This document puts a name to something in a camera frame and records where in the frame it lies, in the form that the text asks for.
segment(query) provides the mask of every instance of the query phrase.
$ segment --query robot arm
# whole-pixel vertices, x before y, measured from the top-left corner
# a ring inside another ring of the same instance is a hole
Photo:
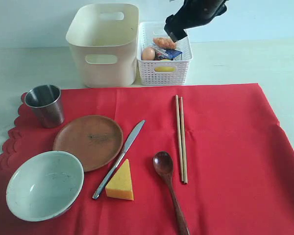
[[[184,0],[181,9],[166,19],[165,31],[176,42],[187,36],[184,29],[208,24],[226,12],[227,0]]]

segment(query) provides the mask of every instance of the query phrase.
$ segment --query white plastic bin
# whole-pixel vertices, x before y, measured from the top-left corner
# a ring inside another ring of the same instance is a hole
[[[176,61],[143,61],[141,59],[144,48],[150,46],[155,37],[167,37],[163,22],[143,22],[138,30],[137,60],[141,81],[146,86],[184,85],[186,74],[193,58],[189,38],[177,42],[176,49],[183,52],[182,60]],[[156,67],[174,67],[172,72],[156,72]]]
[[[88,87],[123,87],[136,78],[138,8],[89,4],[80,8],[66,35]]]

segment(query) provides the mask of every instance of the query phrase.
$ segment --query brown egg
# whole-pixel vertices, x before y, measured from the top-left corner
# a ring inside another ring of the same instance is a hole
[[[146,47],[142,53],[142,60],[154,60],[155,50],[152,47]]]

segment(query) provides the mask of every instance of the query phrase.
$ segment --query bowl rim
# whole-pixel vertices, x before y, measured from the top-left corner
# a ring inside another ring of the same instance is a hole
[[[69,157],[73,158],[76,161],[76,163],[79,165],[79,169],[80,169],[80,172],[81,172],[81,175],[82,175],[82,179],[81,179],[81,182],[78,185],[78,190],[77,190],[76,194],[70,200],[70,202],[68,202],[66,205],[64,205],[60,210],[58,210],[55,213],[52,213],[50,215],[46,215],[46,216],[43,216],[43,217],[30,217],[30,216],[20,216],[20,215],[18,215],[17,210],[14,210],[13,209],[13,206],[11,205],[10,201],[8,200],[8,194],[9,194],[9,192],[11,190],[11,185],[13,184],[15,177],[17,176],[17,174],[19,174],[20,170],[22,170],[22,167],[24,167],[24,165],[27,165],[27,164],[29,164],[29,163],[37,160],[38,158],[44,157],[44,156],[49,155],[49,154],[55,154],[55,153],[58,153],[58,154],[60,153],[62,155],[69,156]],[[9,183],[8,183],[8,186],[6,188],[5,200],[6,200],[6,203],[7,203],[7,206],[9,208],[9,210],[12,212],[12,214],[14,214],[19,219],[22,219],[22,220],[25,220],[25,221],[30,221],[30,222],[43,221],[43,220],[51,219],[51,218],[54,218],[54,217],[57,217],[57,216],[63,214],[74,203],[74,201],[78,197],[78,195],[79,195],[79,193],[80,193],[80,191],[82,189],[83,183],[84,183],[84,170],[83,170],[83,166],[82,166],[81,162],[79,161],[79,159],[76,156],[74,156],[71,153],[65,152],[65,151],[48,151],[48,152],[43,152],[43,153],[40,153],[40,154],[35,155],[34,157],[28,159],[26,162],[24,162],[20,167],[18,167],[16,169],[16,171],[13,173],[12,177],[10,178]]]

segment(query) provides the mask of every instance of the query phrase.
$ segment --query ceramic bowl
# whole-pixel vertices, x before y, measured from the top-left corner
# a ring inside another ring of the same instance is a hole
[[[72,154],[51,151],[22,164],[6,189],[10,211],[26,221],[42,221],[64,213],[84,181],[80,161]]]

